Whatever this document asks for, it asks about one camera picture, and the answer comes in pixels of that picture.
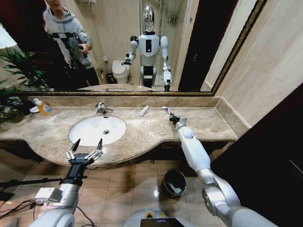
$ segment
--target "white sink basin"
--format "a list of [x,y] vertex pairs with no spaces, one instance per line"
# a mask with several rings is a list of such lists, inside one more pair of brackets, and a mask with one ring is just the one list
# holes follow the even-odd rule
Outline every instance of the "white sink basin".
[[97,146],[102,138],[102,144],[110,144],[120,139],[126,130],[123,120],[117,117],[96,116],[86,118],[76,123],[70,131],[70,141],[75,143],[81,139],[80,146]]

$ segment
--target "jeans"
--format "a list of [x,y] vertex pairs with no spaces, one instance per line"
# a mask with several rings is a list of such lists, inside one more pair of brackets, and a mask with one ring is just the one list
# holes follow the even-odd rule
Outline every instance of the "jeans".
[[99,80],[97,73],[94,69],[94,67],[90,69],[81,69],[77,71],[75,78],[75,89],[83,88],[83,87],[88,87],[88,84],[86,80],[89,82],[89,85],[94,86],[94,85],[99,85]]

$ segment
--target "faucet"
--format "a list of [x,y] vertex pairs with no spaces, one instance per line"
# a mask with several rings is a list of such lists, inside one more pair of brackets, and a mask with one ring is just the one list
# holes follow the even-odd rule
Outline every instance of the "faucet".
[[105,113],[112,113],[114,110],[109,109],[106,107],[105,103],[100,102],[95,106],[95,109],[97,110],[96,114],[105,114]]

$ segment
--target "potted plant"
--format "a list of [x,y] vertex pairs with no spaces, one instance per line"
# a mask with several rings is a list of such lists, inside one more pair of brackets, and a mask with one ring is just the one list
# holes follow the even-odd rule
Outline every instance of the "potted plant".
[[17,78],[17,80],[20,80],[20,85],[26,86],[29,89],[46,91],[49,87],[43,79],[45,72],[38,69],[36,59],[33,56],[33,53],[18,51],[16,49],[10,51],[8,48],[6,52],[0,54],[1,59],[10,63],[4,66],[8,72],[11,72],[13,75],[22,75]]
[[14,87],[0,88],[0,123],[4,121],[17,123],[23,119],[23,114],[15,108],[16,105],[21,104],[20,99],[14,96],[17,91]]

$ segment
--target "small bottle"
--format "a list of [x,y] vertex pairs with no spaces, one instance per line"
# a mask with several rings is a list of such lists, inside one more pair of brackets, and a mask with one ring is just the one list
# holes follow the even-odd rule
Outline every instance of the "small bottle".
[[144,114],[147,112],[147,110],[148,110],[148,105],[146,106],[146,107],[144,107],[144,109],[141,111],[141,113],[140,113],[140,116],[141,117],[143,117],[144,116]]
[[34,98],[34,102],[42,115],[48,115],[51,112],[51,108],[45,102],[38,98]]

